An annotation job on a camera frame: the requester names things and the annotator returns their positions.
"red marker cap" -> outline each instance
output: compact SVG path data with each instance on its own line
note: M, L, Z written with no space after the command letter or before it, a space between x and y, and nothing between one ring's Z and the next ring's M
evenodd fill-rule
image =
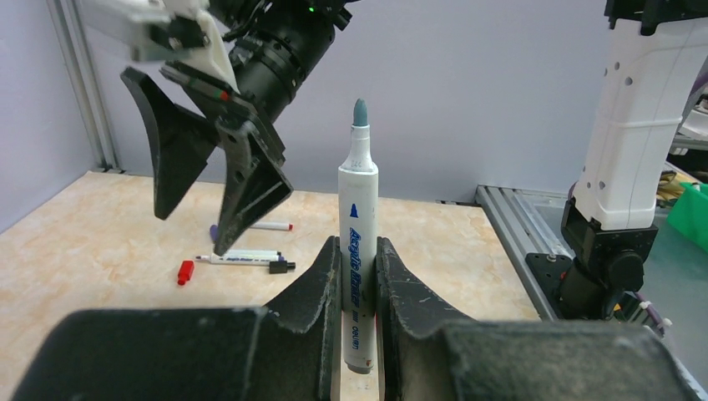
M192 278L192 273L195 272L194 261L183 261L180 266L180 272L177 273L177 284L183 286Z

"white marker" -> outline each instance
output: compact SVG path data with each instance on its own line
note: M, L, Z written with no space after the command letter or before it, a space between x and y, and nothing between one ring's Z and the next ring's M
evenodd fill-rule
M265 221L258 221L253 224L250 228L257 228L260 230L278 230L278 231L292 231L291 223L269 223Z
M369 139L367 105L354 107L349 157L339 167L339 243L342 276L342 351L347 367L371 372L376 349L374 320L378 167Z
M280 256L279 251L266 249L229 249L224 256Z
M283 256L263 255L253 257L241 256L218 256L218 255L202 255L195 258L197 261L207 261L212 265L250 265L250 266L269 266L272 261L284 261Z

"wooden table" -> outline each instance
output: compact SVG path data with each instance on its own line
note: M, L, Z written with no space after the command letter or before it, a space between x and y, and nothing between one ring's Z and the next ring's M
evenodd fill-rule
M278 249L297 262L295 273L198 265L178 287L180 263L211 249L208 229L222 193L222 185L196 183L160 221L151 179L88 173L0 235L0 399L10 397L45 336L73 311L262 305L337 235L336 195L296 192L264 219L290 221L294 231L248 230L236 244ZM450 304L479 320L538 319L482 209L392 199L379 207L379 235ZM341 380L342 399L377 398L376 374L342 367Z

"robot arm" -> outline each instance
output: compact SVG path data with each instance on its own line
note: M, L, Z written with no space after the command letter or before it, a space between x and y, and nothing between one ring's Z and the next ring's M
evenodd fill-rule
M154 213L166 219L220 147L226 187L214 252L292 192L273 122L344 29L347 0L84 0L83 20L129 46L134 61L166 60L161 73L182 86L205 116L127 68L148 134ZM215 20L230 31L220 36ZM226 52L225 42L234 47Z
M708 55L708 3L608 1L610 60L583 173L562 233L576 254L559 289L566 318L607 318L643 285L655 192Z

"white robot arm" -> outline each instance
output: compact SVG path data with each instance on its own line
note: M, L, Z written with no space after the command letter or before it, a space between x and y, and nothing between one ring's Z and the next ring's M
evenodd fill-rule
M564 318L606 319L625 291L642 287L660 173L708 55L704 0L609 0L605 15L613 45L561 226L576 255L557 294Z
M650 227L655 194L690 89L708 55L708 18L618 20L575 207L604 231Z

